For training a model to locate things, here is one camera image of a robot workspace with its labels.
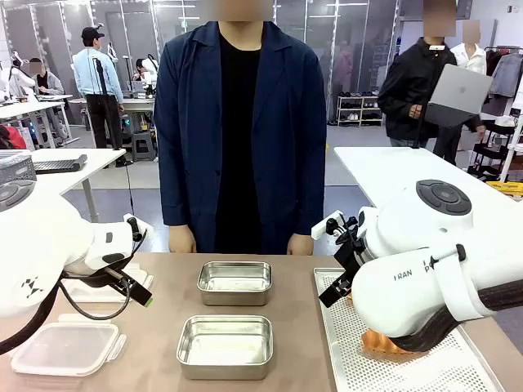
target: robot logo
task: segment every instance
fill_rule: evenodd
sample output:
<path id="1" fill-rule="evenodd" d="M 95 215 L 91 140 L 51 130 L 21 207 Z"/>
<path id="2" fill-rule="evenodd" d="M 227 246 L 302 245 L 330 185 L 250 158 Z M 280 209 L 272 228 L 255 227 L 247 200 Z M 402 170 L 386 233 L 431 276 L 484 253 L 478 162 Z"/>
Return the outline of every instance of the robot logo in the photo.
<path id="1" fill-rule="evenodd" d="M 35 292 L 43 292 L 41 288 L 37 288 L 34 286 L 34 284 L 36 283 L 36 279 L 38 279 L 38 276 L 34 279 L 26 279 L 25 282 L 22 283 L 22 287 L 25 287 L 25 285 L 27 285 L 27 287 L 29 287 L 29 289 L 31 290 L 31 292 L 27 295 L 26 298 L 29 298 Z"/>

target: black t-shirt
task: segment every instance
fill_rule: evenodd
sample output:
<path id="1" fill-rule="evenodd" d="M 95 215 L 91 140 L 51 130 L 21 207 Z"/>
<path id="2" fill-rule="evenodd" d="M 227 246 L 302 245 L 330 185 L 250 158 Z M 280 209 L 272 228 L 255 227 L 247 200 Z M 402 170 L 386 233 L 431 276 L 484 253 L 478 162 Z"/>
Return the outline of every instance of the black t-shirt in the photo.
<path id="1" fill-rule="evenodd" d="M 38 87 L 49 88 L 49 85 L 47 84 L 47 71 L 46 71 L 46 74 L 43 75 L 43 77 L 40 76 L 40 73 L 38 75 L 36 75 L 36 80 L 38 82 Z M 38 94 L 40 94 L 42 96 L 47 95 L 47 93 L 40 92 L 39 90 L 38 90 Z"/>
<path id="2" fill-rule="evenodd" d="M 253 107 L 260 51 L 241 51 L 220 35 L 221 182 L 215 251 L 262 252 L 253 174 Z"/>

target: silver laptop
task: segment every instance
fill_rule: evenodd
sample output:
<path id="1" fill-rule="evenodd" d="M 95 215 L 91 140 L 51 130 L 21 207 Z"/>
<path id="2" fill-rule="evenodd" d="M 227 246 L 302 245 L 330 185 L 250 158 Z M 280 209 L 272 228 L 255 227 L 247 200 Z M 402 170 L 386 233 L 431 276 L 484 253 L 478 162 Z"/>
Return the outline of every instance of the silver laptop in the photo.
<path id="1" fill-rule="evenodd" d="M 481 112 L 493 79 L 447 64 L 427 106 L 425 121 L 456 127 Z"/>

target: white table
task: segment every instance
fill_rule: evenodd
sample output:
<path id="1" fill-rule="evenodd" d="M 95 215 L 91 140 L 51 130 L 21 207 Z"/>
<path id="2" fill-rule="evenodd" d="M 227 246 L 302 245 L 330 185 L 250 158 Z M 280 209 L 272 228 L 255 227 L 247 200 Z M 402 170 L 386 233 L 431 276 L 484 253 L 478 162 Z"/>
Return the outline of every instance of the white table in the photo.
<path id="1" fill-rule="evenodd" d="M 47 141 L 49 143 L 49 146 L 54 149 L 55 148 L 55 141 L 52 138 L 51 133 L 51 127 L 49 126 L 49 118 L 47 117 L 46 109 L 55 108 L 57 106 L 60 106 L 62 110 L 62 114 L 64 115 L 64 121 L 65 121 L 65 128 L 67 130 L 67 136 L 68 140 L 72 140 L 71 136 L 71 130 L 69 128 L 69 122 L 67 121 L 67 116 L 65 115 L 64 110 L 64 102 L 61 100 L 58 101 L 52 101 L 52 102 L 25 102 L 25 103 L 19 103 L 19 104 L 11 104 L 11 105 L 4 105 L 0 106 L 0 119 L 1 120 L 8 120 L 9 118 L 16 118 L 16 121 L 18 122 L 18 128 L 20 130 L 20 134 L 23 134 L 23 127 L 22 127 L 22 118 L 24 114 L 27 114 L 29 118 L 31 119 L 31 122 L 33 123 L 34 127 L 36 128 L 36 135 L 38 143 L 43 145 L 42 137 L 40 136 L 40 132 L 38 130 L 38 121 L 36 119 L 35 114 L 38 113 L 42 117 L 43 126 L 46 129 L 47 133 Z"/>
<path id="2" fill-rule="evenodd" d="M 56 96 L 38 96 L 38 99 L 40 101 L 54 101 L 54 100 L 67 100 L 69 98 L 72 98 L 72 95 L 63 94 L 63 95 L 56 95 Z"/>
<path id="3" fill-rule="evenodd" d="M 517 205 L 426 149 L 337 147 L 334 151 L 375 207 L 419 180 L 443 180 L 465 192 L 472 201 L 475 227 L 491 227 L 501 216 L 510 217 Z"/>
<path id="4" fill-rule="evenodd" d="M 92 197 L 89 177 L 123 156 L 125 149 L 118 151 L 113 149 L 39 149 L 31 153 L 31 158 L 34 162 L 57 161 L 76 159 L 82 154 L 87 155 L 87 161 L 82 170 L 72 173 L 42 174 L 37 176 L 37 186 L 45 187 L 52 192 L 62 195 L 82 183 L 87 206 L 89 207 L 89 214 L 91 215 L 91 222 L 97 223 L 99 214 L 96 211 Z"/>

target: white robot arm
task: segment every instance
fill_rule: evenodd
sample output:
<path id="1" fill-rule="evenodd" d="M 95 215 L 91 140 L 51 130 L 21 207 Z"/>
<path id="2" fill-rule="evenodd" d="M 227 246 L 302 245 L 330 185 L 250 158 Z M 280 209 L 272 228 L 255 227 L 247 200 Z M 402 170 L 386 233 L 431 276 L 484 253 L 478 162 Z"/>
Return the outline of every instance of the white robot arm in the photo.
<path id="1" fill-rule="evenodd" d="M 38 322 L 32 320 L 24 331 L 0 342 L 0 354 L 42 325 L 58 287 L 66 294 L 63 278 L 81 279 L 92 287 L 110 285 L 126 296 L 126 303 L 132 298 L 148 305 L 151 298 L 122 271 L 137 250 L 135 243 L 140 245 L 153 234 L 151 226 L 134 216 L 125 216 L 120 223 L 92 224 L 61 196 L 35 184 L 0 185 L 0 319 L 38 309 L 34 316 Z"/>
<path id="2" fill-rule="evenodd" d="M 342 229 L 336 257 L 346 273 L 320 299 L 331 306 L 351 292 L 370 329 L 404 350 L 427 351 L 464 321 L 523 305 L 523 264 L 511 248 L 523 204 L 514 210 L 503 225 L 475 229 L 466 194 L 419 181 L 381 209 L 362 208 L 359 222 Z M 338 220 L 323 226 L 328 234 L 342 228 Z"/>

